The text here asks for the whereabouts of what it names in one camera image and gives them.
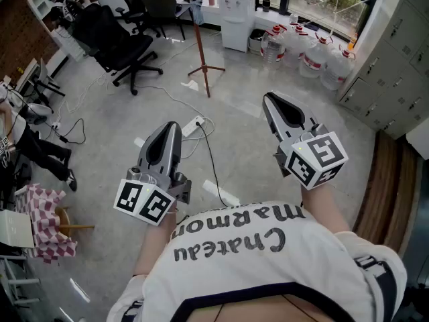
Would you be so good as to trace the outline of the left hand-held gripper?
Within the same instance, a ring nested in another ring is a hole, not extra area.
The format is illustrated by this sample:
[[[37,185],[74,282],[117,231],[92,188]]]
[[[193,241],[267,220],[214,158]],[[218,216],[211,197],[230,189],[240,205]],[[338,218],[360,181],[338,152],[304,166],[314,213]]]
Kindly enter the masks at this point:
[[[122,179],[113,208],[150,225],[158,226],[177,201],[188,204],[192,181],[177,172],[182,132],[175,121],[157,128],[139,153],[139,167]]]

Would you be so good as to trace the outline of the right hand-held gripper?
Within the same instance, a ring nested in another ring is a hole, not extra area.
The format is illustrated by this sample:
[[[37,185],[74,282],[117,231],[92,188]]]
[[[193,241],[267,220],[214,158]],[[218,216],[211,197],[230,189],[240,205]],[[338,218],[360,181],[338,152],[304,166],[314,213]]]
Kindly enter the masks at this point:
[[[338,136],[317,122],[310,108],[279,92],[263,96],[269,128],[279,141],[274,154],[282,175],[311,190],[332,180],[348,161]]]

